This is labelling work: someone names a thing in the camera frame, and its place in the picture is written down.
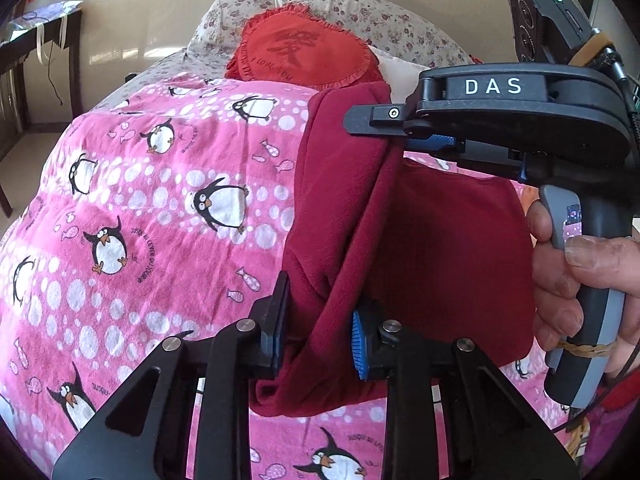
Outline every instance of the bedsheet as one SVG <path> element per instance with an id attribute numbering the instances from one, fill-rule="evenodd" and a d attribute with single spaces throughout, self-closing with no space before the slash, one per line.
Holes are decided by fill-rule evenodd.
<path id="1" fill-rule="evenodd" d="M 0 241 L 0 414 L 45 473 L 160 340 L 215 335 L 270 293 L 313 93 L 182 73 L 63 134 Z M 550 426 L 565 420 L 537 345 L 503 371 Z M 250 413 L 254 478 L 379 478 L 385 416 L 384 400 L 309 418 Z"/>

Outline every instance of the red clothing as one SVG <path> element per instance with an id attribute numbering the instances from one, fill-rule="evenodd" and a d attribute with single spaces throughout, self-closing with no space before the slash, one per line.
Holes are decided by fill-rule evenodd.
<path id="1" fill-rule="evenodd" d="M 316 94 L 300 144 L 285 365 L 251 407 L 308 416 L 382 397 L 353 368 L 351 313 L 363 291 L 430 338 L 468 336 L 497 364 L 532 345 L 532 245 L 513 187 L 402 160 L 402 142 L 353 137 L 353 105 L 389 102 L 384 83 Z"/>

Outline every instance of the desk leg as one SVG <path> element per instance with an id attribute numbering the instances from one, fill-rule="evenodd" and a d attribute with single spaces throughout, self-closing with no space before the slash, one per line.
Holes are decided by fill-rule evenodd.
<path id="1" fill-rule="evenodd" d="M 0 186 L 0 207 L 2 208 L 2 211 L 4 212 L 6 217 L 10 218 L 11 213 L 13 213 L 14 210 L 11 207 L 11 204 L 9 204 L 9 199 L 4 194 L 4 189 L 2 189 L 2 186 Z"/>
<path id="2" fill-rule="evenodd" d="M 80 93 L 80 43 L 69 45 L 69 94 L 71 96 L 71 114 L 74 119 L 83 114 L 82 94 Z"/>

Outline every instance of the fingernail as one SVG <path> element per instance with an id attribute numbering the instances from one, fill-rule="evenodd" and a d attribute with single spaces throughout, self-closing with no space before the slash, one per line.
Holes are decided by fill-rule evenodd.
<path id="1" fill-rule="evenodd" d="M 582 326 L 582 320 L 579 319 L 571 310 L 561 310 L 554 317 L 555 325 L 560 329 L 560 332 L 573 337 L 578 333 Z"/>
<path id="2" fill-rule="evenodd" d="M 596 244 L 587 236 L 575 236 L 564 243 L 564 258 L 569 265 L 593 269 L 596 266 Z"/>

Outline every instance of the floor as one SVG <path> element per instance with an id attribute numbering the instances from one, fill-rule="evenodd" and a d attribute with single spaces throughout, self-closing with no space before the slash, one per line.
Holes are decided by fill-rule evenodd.
<path id="1" fill-rule="evenodd" d="M 29 205 L 40 185 L 40 172 L 60 134 L 24 136 L 0 162 L 0 183 L 14 213 L 11 218 L 0 213 L 0 236 Z"/>

